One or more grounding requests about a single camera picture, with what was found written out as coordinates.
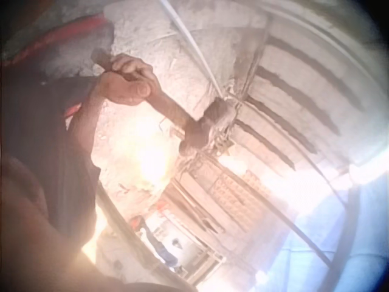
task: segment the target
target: wooden hammer handle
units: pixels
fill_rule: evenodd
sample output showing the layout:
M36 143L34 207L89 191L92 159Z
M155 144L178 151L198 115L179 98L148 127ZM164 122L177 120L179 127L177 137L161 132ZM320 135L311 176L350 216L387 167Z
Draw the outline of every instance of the wooden hammer handle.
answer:
M100 65L105 71L112 71L111 56L103 49L95 49L92 53L92 61ZM135 81L132 74L121 74L128 81ZM172 98L163 91L160 96L150 96L146 101L158 112L171 120L175 126L185 130L185 126L196 121Z

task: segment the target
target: forearm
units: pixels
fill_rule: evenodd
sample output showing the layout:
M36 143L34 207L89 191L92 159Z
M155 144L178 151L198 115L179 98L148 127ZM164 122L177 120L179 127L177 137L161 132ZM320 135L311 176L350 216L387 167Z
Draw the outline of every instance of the forearm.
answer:
M97 122L104 100L105 98L100 94L99 87L96 86L69 125L69 134L88 154L92 153Z

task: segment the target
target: hammer head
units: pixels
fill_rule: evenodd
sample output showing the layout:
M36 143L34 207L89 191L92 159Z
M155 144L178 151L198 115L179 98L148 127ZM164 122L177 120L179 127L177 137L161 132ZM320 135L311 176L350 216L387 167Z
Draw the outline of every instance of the hammer head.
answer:
M227 128L235 116L236 111L232 105L215 98L201 119L185 126L185 139L180 144L180 154L187 156L191 148L203 149L210 145L217 133Z

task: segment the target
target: hand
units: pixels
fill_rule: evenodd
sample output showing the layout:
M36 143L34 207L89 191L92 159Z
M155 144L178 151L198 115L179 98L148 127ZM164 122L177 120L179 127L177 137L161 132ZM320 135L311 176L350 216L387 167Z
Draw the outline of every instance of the hand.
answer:
M112 57L112 71L105 72L97 85L99 95L122 105L138 105L162 93L153 67L125 54Z

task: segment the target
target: red object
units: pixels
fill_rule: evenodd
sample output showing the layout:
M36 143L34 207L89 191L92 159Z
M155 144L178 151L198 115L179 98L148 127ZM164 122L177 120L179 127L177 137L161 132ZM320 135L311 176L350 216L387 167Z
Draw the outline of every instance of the red object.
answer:
M3 66L7 67L10 65L18 64L19 62L25 60L27 57L30 57L31 55L43 50L48 45L67 40L81 33L90 32L99 26L106 24L107 22L108 20L102 13L84 18L78 18L71 23L65 24L59 28L55 28L39 37L32 44L28 45L25 49L18 53L12 60L5 61Z

